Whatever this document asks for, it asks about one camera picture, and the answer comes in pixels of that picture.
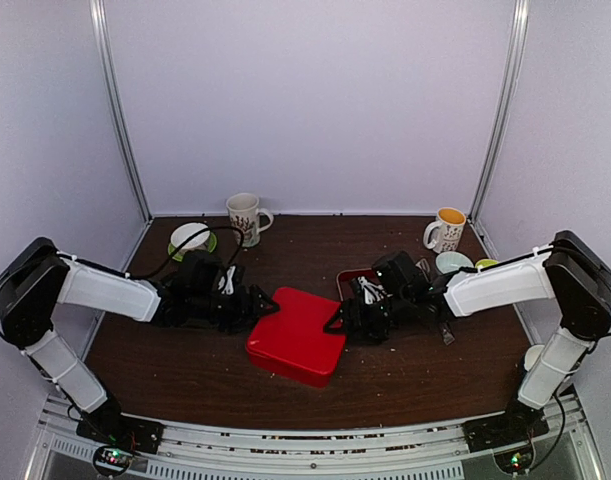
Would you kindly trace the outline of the dark red lacquer tray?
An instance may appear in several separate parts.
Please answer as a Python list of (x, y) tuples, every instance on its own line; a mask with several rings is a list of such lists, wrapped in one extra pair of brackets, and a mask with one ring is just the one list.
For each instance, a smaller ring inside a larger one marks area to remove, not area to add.
[(356, 297), (350, 288), (350, 281), (358, 276), (366, 276), (376, 284), (380, 284), (380, 277), (371, 269), (358, 269), (358, 270), (345, 270), (341, 271), (336, 276), (336, 286), (341, 301), (348, 300), (350, 298), (356, 299), (361, 304), (365, 305), (360, 297)]

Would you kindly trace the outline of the green saucer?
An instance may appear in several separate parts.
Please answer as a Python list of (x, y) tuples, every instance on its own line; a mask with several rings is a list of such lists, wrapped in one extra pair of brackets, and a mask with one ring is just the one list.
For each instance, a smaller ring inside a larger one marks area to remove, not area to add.
[[(209, 252), (209, 253), (212, 253), (212, 252), (214, 252), (214, 251), (215, 251), (216, 247), (217, 247), (217, 236), (216, 236), (216, 234), (215, 234), (215, 233), (210, 232), (210, 233), (209, 233), (209, 238), (207, 239), (207, 241), (206, 241), (204, 244), (202, 244), (202, 245), (199, 247), (199, 250), (204, 250), (204, 251), (207, 251), (207, 252)], [(167, 253), (168, 253), (168, 254), (173, 253), (173, 252), (175, 251), (175, 249), (176, 249), (176, 248), (177, 248), (177, 246), (176, 246), (176, 245), (175, 245), (173, 242), (170, 242), (170, 243), (168, 244)], [(188, 251), (189, 251), (189, 248), (188, 248), (188, 247), (184, 247), (184, 248), (183, 248), (183, 249), (181, 249), (179, 252), (177, 252), (177, 253), (176, 253), (176, 254), (175, 254), (173, 257), (172, 257), (172, 259), (173, 259), (174, 261), (176, 261), (176, 262), (181, 262), (181, 261), (182, 261), (182, 259), (183, 259), (183, 257), (184, 257), (184, 255), (185, 255), (185, 253), (186, 253), (186, 252), (188, 252)]]

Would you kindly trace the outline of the aluminium front rail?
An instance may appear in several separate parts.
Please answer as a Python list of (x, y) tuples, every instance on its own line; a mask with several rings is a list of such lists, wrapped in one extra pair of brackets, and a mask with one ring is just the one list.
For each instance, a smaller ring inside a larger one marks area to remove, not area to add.
[(544, 410), (548, 432), (474, 451), (459, 420), (351, 430), (253, 430), (166, 421), (156, 453), (121, 479), (510, 479), (513, 453), (535, 455), (530, 479), (603, 479), (575, 394)]

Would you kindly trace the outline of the metal serving tongs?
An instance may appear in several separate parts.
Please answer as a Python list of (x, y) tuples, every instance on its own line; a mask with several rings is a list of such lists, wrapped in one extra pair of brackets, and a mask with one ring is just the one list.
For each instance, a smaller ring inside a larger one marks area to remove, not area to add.
[[(426, 258), (422, 257), (416, 262), (416, 266), (423, 272), (423, 275), (427, 281), (432, 279), (431, 266)], [(446, 346), (449, 346), (455, 342), (455, 337), (447, 320), (438, 320), (437, 328), (442, 336), (443, 343)]]

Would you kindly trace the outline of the flower pattern mug yellow inside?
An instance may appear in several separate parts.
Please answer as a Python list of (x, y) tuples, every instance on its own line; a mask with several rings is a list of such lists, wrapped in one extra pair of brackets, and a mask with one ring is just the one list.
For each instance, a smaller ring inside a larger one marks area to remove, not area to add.
[(458, 209), (439, 209), (435, 219), (424, 230), (424, 247), (437, 254), (456, 251), (466, 222), (467, 216)]

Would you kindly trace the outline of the tall coral pattern mug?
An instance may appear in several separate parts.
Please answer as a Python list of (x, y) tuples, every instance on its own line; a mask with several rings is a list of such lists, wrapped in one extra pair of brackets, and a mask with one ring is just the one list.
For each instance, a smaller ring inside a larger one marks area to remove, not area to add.
[(274, 223), (274, 214), (260, 206), (260, 198), (252, 193), (238, 193), (226, 201), (230, 222), (243, 233), (243, 247), (260, 243), (261, 234)]

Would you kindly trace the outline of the blue lined ceramic bowl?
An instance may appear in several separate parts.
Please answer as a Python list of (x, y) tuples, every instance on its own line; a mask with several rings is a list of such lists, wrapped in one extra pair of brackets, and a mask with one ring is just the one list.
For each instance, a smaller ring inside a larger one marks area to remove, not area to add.
[(435, 259), (436, 269), (441, 274), (447, 274), (461, 268), (473, 268), (474, 263), (464, 254), (456, 251), (446, 251), (438, 254)]

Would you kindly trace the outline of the aluminium left corner post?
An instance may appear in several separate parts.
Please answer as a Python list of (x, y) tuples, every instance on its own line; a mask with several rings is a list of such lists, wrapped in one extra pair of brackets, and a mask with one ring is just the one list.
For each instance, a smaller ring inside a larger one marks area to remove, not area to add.
[(93, 33), (100, 57), (101, 69), (105, 90), (107, 93), (111, 122), (116, 136), (119, 153), (126, 170), (131, 191), (136, 200), (140, 216), (145, 223), (152, 219), (152, 213), (146, 199), (144, 187), (128, 132), (128, 125), (121, 101), (116, 69), (114, 65), (105, 2), (102, 0), (89, 1)]

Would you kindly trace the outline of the red tin box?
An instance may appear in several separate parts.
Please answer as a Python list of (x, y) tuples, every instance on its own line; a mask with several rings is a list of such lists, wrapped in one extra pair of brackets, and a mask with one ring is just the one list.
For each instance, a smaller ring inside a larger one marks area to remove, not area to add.
[(315, 348), (275, 354), (247, 346), (246, 351), (256, 367), (307, 386), (324, 388), (337, 368), (342, 349)]

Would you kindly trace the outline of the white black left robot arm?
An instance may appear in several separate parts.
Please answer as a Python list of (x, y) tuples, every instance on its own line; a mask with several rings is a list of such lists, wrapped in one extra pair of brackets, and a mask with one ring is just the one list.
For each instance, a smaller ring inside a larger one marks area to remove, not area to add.
[(245, 285), (244, 273), (241, 265), (194, 250), (166, 275), (135, 276), (62, 252), (39, 237), (0, 274), (0, 337), (63, 392), (91, 434), (117, 445), (133, 440), (135, 427), (53, 318), (64, 310), (88, 310), (159, 328), (211, 326), (237, 333), (280, 309), (259, 286)]

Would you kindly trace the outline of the lime green plastic bowl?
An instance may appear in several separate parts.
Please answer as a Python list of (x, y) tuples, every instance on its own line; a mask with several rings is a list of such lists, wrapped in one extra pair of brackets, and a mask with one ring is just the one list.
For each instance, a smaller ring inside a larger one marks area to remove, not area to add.
[(477, 261), (476, 264), (475, 264), (475, 267), (476, 268), (486, 268), (486, 267), (489, 267), (489, 266), (496, 265), (498, 263), (499, 263), (498, 260), (490, 259), (490, 258), (484, 258), (484, 259), (481, 259), (481, 260)]

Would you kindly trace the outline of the red tin lid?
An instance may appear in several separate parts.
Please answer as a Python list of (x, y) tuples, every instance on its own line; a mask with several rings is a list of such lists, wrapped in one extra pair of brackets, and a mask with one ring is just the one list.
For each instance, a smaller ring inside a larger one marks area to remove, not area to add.
[(272, 299), (280, 305), (280, 311), (259, 320), (246, 347), (275, 354), (315, 348), (343, 351), (345, 336), (323, 332), (338, 301), (291, 287), (278, 288)]

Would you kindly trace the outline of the aluminium right corner post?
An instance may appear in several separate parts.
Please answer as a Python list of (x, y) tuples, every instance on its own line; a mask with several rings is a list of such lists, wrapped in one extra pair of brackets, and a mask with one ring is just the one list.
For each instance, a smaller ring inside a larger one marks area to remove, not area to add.
[(529, 0), (516, 0), (507, 48), (503, 78), (494, 114), (483, 167), (470, 209), (472, 224), (480, 222), (483, 206), (493, 174), (500, 158), (504, 136), (509, 122), (511, 105), (518, 86), (529, 28)]

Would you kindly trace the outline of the white paper cup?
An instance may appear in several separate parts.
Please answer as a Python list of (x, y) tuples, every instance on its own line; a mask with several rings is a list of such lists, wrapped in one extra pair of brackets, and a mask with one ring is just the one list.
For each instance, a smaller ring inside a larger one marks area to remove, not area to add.
[(535, 344), (526, 351), (522, 359), (522, 368), (525, 373), (533, 368), (544, 348), (543, 344)]

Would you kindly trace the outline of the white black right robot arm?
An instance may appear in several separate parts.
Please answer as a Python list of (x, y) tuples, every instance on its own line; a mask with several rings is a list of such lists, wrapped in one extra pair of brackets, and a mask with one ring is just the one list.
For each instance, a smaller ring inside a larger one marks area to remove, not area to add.
[(430, 277), (405, 251), (378, 259), (372, 276), (350, 282), (351, 298), (324, 324), (326, 334), (358, 336), (380, 344), (411, 312), (439, 323), (480, 311), (554, 299), (559, 326), (523, 357), (524, 374), (503, 413), (464, 423), (472, 451), (528, 439), (543, 409), (584, 357), (611, 329), (611, 269), (573, 232), (522, 256), (483, 268), (460, 267)]

